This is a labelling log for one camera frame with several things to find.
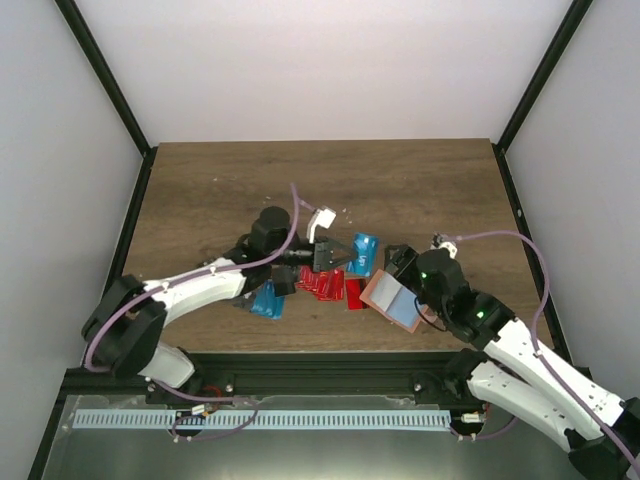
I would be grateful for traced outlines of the single blue card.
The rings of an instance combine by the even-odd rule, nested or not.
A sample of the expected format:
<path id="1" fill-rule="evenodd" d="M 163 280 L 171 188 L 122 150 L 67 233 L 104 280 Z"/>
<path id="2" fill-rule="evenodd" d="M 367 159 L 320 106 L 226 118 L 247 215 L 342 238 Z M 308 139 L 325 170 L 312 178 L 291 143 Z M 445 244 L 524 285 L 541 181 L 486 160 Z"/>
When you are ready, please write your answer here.
<path id="1" fill-rule="evenodd" d="M 373 273 L 380 240 L 377 236 L 358 232 L 354 235 L 352 247 L 356 257 L 347 264 L 347 271 L 361 277 Z"/>

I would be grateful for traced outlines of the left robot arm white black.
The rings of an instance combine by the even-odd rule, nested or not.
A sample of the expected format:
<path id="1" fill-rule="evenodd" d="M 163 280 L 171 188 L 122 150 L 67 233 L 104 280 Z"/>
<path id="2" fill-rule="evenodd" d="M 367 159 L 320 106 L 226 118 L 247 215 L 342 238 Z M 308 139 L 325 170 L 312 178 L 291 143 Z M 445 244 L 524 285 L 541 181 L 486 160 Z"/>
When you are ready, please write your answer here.
<path id="1" fill-rule="evenodd" d="M 194 270 L 145 282 L 132 275 L 116 279 L 82 328 L 85 368 L 117 379 L 147 377 L 181 403 L 196 402 L 204 392 L 201 369 L 185 350 L 161 341 L 164 329 L 207 305 L 251 294 L 267 281 L 277 293 L 290 294 L 303 268 L 331 272 L 354 260 L 352 247 L 316 232 L 335 217 L 327 207 L 315 210 L 305 236 L 299 236 L 297 213 L 267 207 L 230 250 Z"/>

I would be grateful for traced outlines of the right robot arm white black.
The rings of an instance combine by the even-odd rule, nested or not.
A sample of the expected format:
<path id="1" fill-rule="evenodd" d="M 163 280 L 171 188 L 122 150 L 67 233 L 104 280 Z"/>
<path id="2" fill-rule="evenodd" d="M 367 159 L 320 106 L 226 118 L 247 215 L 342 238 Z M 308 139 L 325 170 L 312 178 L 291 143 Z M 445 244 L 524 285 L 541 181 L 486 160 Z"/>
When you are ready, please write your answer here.
<path id="1" fill-rule="evenodd" d="M 455 255 L 450 242 L 423 253 L 400 244 L 384 259 L 385 272 L 469 346 L 444 378 L 447 396 L 509 412 L 553 440 L 586 479 L 638 472 L 638 398 L 608 391 L 535 339 L 504 303 L 469 285 Z"/>

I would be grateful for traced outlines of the pink leather card holder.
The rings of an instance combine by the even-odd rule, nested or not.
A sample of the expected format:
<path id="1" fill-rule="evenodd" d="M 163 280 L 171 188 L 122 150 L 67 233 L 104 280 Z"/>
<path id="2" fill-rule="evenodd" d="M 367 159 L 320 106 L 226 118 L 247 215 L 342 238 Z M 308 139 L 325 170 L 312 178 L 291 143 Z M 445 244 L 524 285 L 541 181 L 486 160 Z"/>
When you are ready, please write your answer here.
<path id="1" fill-rule="evenodd" d="M 420 324 L 441 330 L 439 318 L 417 296 L 395 277 L 378 270 L 370 279 L 359 299 L 392 324 L 414 333 Z"/>

